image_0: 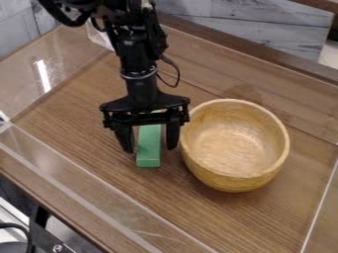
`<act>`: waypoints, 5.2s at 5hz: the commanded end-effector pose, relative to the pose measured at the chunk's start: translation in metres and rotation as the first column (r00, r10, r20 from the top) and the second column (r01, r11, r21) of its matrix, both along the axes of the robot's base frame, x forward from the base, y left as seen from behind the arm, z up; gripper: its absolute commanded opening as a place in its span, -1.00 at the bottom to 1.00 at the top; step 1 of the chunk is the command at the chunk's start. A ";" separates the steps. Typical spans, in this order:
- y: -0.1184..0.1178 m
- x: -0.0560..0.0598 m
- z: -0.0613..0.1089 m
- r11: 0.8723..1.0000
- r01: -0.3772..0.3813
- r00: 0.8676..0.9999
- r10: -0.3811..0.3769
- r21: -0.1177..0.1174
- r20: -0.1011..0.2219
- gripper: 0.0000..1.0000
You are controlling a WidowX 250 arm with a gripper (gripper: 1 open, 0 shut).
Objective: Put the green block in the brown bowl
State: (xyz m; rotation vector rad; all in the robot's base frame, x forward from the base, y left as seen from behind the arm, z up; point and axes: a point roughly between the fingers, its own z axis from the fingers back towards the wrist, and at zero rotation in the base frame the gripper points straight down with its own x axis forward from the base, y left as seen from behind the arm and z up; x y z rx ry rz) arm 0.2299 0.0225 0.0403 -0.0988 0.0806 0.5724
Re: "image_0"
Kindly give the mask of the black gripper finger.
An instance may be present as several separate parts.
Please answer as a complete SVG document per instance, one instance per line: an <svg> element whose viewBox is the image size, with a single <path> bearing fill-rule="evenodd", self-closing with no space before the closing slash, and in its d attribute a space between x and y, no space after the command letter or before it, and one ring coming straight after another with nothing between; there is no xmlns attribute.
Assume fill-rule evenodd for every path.
<svg viewBox="0 0 338 253"><path fill-rule="evenodd" d="M167 124L167 149L174 150L179 140L179 122L171 122Z"/></svg>
<svg viewBox="0 0 338 253"><path fill-rule="evenodd" d="M114 133L123 150L127 153L132 153L135 147L135 136L132 128L130 126L116 126L114 128Z"/></svg>

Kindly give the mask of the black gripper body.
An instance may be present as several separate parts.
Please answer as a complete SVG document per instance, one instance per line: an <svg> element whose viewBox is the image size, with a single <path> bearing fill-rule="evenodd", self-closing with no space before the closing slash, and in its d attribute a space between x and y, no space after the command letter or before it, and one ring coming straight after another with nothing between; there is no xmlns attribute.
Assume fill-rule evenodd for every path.
<svg viewBox="0 0 338 253"><path fill-rule="evenodd" d="M155 67L147 71L122 70L120 75L127 95L99 106L103 125L114 131L146 125L182 127L188 122L190 99L160 89L159 70Z"/></svg>

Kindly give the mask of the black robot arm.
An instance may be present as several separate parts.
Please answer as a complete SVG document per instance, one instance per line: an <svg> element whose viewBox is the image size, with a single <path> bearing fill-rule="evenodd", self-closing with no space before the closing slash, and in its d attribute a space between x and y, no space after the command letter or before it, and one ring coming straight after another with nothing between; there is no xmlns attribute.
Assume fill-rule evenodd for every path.
<svg viewBox="0 0 338 253"><path fill-rule="evenodd" d="M178 146L180 127L188 122L190 99L162 91L164 81L158 62L164 56L167 34L159 22L154 0L39 0L53 18L68 27L91 23L107 35L120 59L120 76L127 95L100 105L103 125L110 128L123 150L134 151L134 128L164 125L167 149Z"/></svg>

